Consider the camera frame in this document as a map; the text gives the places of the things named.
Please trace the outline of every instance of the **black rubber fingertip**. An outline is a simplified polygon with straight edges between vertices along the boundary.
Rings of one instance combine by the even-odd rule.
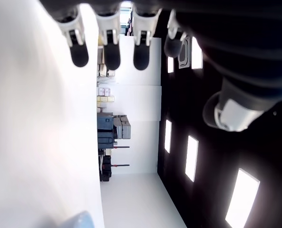
[[[218,128],[214,117],[214,110],[219,102],[219,94],[220,92],[215,93],[208,99],[208,101],[204,105],[202,112],[202,117],[206,125],[213,128]]]
[[[77,67],[84,67],[89,61],[86,43],[83,45],[73,45],[70,47],[71,59]]]
[[[149,64],[149,46],[145,44],[135,45],[133,64],[137,70],[145,70]]]
[[[104,46],[105,65],[110,70],[116,70],[121,65],[120,47],[118,44]]]
[[[179,56],[183,42],[178,39],[171,39],[169,36],[166,36],[164,44],[164,53],[172,58]]]

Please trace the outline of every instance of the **rectangular light panel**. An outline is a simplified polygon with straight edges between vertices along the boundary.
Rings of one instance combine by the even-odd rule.
[[[188,136],[185,174],[194,182],[198,154],[198,140]]]
[[[174,71],[174,58],[168,57],[167,68],[168,68],[168,73],[172,73]]]
[[[243,228],[254,203],[260,181],[239,169],[225,220],[232,228]]]
[[[192,38],[192,69],[203,67],[203,54],[195,37]]]
[[[166,120],[166,127],[165,127],[165,150],[170,153],[170,140],[171,140],[171,122]]]

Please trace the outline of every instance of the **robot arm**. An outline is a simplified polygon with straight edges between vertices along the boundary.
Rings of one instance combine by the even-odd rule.
[[[186,35],[195,36],[213,66],[224,74],[221,91],[204,106],[203,118],[208,126],[230,132],[243,131],[282,101],[282,22],[277,20],[282,18],[282,12],[271,13],[265,3],[254,6],[253,2],[249,3],[254,8],[250,12],[248,3],[238,2],[233,6],[225,0],[218,2],[218,6],[209,0],[202,4],[187,0],[133,2],[136,69],[144,70],[148,66],[151,39],[164,8],[172,10],[165,54],[177,57]],[[120,0],[41,0],[41,3],[57,21],[67,39],[72,61],[78,67],[88,62],[78,4],[89,3],[104,43],[106,66],[111,70],[119,67]],[[270,26],[264,25],[271,20]],[[276,38],[271,35],[273,29],[274,34],[280,34]],[[273,38],[278,46],[272,44]]]

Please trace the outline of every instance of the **black ceiling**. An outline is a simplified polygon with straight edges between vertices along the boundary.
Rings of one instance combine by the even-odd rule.
[[[162,47],[168,16],[162,12],[155,35]],[[260,180],[245,227],[282,227],[282,102],[241,133],[213,129],[203,122],[202,109],[221,89],[222,76],[207,62],[201,76],[178,69],[177,59],[168,74],[164,53],[161,62],[158,174],[187,227],[229,227],[225,216],[239,168]],[[172,122],[170,154],[164,149],[166,119]],[[199,141],[195,182],[185,175],[188,135]]]

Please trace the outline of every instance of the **blue object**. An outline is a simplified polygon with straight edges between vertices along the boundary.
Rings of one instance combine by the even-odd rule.
[[[83,211],[60,225],[59,228],[94,228],[90,214]]]

